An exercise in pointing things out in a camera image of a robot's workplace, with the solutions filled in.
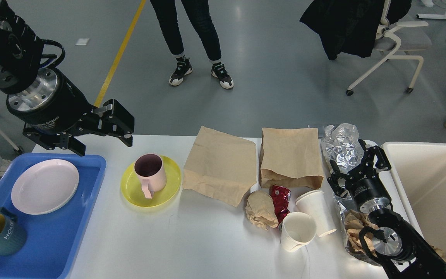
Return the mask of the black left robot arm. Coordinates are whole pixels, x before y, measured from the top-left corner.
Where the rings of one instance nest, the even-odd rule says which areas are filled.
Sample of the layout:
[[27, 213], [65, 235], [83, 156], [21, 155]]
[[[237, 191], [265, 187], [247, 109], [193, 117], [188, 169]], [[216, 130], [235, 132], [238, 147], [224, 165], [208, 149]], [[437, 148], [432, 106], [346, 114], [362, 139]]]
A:
[[117, 100], [90, 104], [57, 66], [63, 46], [43, 40], [0, 0], [0, 91], [10, 113], [24, 122], [23, 135], [46, 150], [86, 152], [77, 137], [113, 136], [131, 147], [134, 117]]

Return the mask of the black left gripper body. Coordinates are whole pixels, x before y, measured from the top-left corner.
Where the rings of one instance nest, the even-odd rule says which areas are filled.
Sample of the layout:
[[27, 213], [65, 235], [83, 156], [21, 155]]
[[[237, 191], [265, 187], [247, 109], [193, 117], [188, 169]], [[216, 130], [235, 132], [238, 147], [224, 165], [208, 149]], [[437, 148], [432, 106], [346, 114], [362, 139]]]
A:
[[7, 109], [42, 134], [60, 134], [94, 106], [58, 69], [42, 68], [30, 87], [7, 97]]

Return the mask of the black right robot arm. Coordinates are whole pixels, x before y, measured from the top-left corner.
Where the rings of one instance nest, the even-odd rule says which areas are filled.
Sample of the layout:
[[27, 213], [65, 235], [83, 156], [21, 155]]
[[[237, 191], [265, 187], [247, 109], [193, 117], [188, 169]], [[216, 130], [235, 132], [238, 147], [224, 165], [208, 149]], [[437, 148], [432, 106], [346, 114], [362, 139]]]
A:
[[333, 171], [328, 182], [337, 196], [344, 197], [338, 184], [338, 179], [343, 179], [356, 210], [377, 225], [377, 229], [365, 226], [359, 232], [365, 254], [381, 265], [390, 279], [446, 279], [446, 262], [392, 210], [391, 196], [379, 178], [379, 172], [391, 169], [384, 150], [362, 139], [358, 142], [364, 150], [360, 163], [342, 173], [336, 161], [330, 160]]

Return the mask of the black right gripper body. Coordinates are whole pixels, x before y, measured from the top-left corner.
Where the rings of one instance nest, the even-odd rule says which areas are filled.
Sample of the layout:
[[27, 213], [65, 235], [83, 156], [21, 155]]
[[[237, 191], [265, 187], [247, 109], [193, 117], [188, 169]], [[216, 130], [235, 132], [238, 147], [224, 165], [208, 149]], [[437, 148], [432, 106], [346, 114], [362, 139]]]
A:
[[348, 192], [358, 212], [370, 213], [381, 208], [392, 209], [391, 196], [378, 176], [348, 179]]

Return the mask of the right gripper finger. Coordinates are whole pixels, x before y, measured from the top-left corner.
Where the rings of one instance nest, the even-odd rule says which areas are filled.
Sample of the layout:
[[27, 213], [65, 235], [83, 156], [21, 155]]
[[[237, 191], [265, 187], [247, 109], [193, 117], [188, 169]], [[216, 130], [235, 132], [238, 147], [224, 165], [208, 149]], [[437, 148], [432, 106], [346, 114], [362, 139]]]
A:
[[364, 150], [363, 157], [358, 165], [360, 179], [379, 179], [379, 173], [391, 170], [391, 163], [382, 148], [377, 145], [368, 145], [361, 138], [358, 140]]
[[[349, 170], [347, 171], [347, 173], [343, 173], [335, 160], [329, 160], [329, 163], [332, 167], [332, 173], [327, 181], [333, 193], [340, 198], [353, 198], [352, 194], [350, 194], [349, 189], [347, 189], [347, 181], [351, 179], [351, 171]], [[343, 179], [346, 181], [345, 186], [340, 186], [339, 179]]]

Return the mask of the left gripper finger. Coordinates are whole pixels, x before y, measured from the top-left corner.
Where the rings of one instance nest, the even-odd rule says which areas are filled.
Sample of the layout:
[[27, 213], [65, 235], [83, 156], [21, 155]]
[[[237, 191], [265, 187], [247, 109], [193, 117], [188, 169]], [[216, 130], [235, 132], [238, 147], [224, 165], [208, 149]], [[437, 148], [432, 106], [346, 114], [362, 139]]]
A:
[[22, 134], [45, 150], [60, 148], [70, 150], [80, 157], [83, 157], [86, 153], [86, 146], [68, 132], [43, 134], [43, 132], [30, 125], [24, 125]]
[[77, 122], [77, 136], [94, 134], [119, 138], [127, 147], [133, 144], [134, 117], [115, 99], [93, 107]]

